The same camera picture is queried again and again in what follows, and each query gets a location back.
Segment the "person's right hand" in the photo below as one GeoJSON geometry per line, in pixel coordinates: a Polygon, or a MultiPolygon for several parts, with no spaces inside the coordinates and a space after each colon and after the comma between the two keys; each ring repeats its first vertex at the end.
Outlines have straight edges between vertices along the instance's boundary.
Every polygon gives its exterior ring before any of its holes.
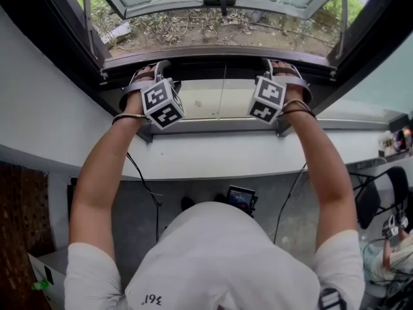
{"type": "Polygon", "coordinates": [[[287,86],[286,100],[298,99],[306,104],[312,100],[312,93],[308,83],[294,65],[282,61],[271,61],[272,77],[278,83],[287,86]]]}

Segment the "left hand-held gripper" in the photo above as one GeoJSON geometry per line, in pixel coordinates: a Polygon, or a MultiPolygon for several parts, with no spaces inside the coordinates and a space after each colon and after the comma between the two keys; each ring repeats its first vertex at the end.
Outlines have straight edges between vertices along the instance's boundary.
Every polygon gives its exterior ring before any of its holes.
{"type": "Polygon", "coordinates": [[[152,84],[141,91],[145,116],[160,130],[181,121],[185,111],[178,93],[181,82],[164,76],[171,63],[163,60],[155,65],[152,84]]]}

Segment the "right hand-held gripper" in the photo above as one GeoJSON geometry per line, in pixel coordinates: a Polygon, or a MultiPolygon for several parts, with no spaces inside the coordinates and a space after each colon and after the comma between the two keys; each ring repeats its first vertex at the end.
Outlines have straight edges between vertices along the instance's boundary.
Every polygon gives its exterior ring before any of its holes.
{"type": "Polygon", "coordinates": [[[265,71],[262,76],[256,77],[248,115],[270,125],[282,111],[287,84],[275,80],[269,59],[262,59],[262,63],[265,71]]]}

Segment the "person's left hand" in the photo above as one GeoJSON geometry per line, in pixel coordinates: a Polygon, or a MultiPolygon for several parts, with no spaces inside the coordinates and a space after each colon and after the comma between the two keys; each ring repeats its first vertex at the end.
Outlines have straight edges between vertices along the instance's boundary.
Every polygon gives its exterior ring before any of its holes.
{"type": "MultiPolygon", "coordinates": [[[[141,77],[141,74],[151,74],[155,71],[156,66],[146,66],[144,69],[141,69],[137,74],[131,79],[130,84],[149,81],[152,82],[153,77],[141,77]]],[[[127,96],[126,106],[124,109],[125,113],[129,114],[143,114],[143,104],[141,99],[141,91],[135,90],[129,92],[127,96]]]]}

